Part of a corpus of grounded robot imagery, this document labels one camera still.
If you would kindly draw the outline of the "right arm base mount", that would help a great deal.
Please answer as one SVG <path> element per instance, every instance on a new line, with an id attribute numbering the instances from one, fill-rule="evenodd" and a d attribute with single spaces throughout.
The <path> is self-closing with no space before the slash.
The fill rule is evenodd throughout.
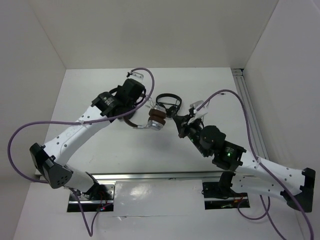
<path id="1" fill-rule="evenodd" d="M 247 193 L 223 193 L 218 186 L 218 182 L 203 182 L 201 194 L 204 197 L 205 210 L 225 210 L 240 208 L 250 208 Z"/>

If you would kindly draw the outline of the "brown silver headphones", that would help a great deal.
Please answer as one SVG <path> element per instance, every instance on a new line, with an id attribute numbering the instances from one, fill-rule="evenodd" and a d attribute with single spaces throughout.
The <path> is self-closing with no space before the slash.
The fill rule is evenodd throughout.
<path id="1" fill-rule="evenodd" d="M 152 129 L 160 131 L 166 124 L 166 109 L 158 104 L 151 107 L 148 112 L 149 118 L 146 125 L 138 125 L 129 120 L 127 116 L 123 117 L 124 122 L 134 129 Z"/>

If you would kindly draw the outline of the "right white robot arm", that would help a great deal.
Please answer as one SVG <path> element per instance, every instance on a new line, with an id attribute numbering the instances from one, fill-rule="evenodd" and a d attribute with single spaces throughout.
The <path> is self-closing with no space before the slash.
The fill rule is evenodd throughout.
<path id="1" fill-rule="evenodd" d="M 180 138 L 188 138 L 205 158 L 224 170 L 218 190 L 223 196 L 232 193 L 255 193 L 284 201 L 290 208 L 306 213 L 313 210 L 316 172 L 311 168 L 295 169 L 280 165 L 226 140 L 215 125 L 203 124 L 191 116 L 173 118 Z"/>

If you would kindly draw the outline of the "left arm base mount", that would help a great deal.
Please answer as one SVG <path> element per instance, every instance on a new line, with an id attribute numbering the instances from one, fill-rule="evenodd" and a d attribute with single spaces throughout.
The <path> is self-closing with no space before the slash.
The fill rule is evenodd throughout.
<path id="1" fill-rule="evenodd" d="M 105 181 L 102 182 L 101 185 L 104 185 L 105 191 L 99 192 L 93 197 L 89 197 L 87 194 L 83 194 L 81 191 L 76 190 L 76 196 L 78 197 L 83 212 L 84 213 L 94 213 L 98 209 L 102 212 L 113 212 L 114 211 L 114 198 L 115 198 L 115 190 L 116 190 L 116 182 L 115 181 Z M 68 213 L 80 213 L 79 203 L 77 198 L 70 192 L 68 204 L 67 204 L 67 212 Z"/>

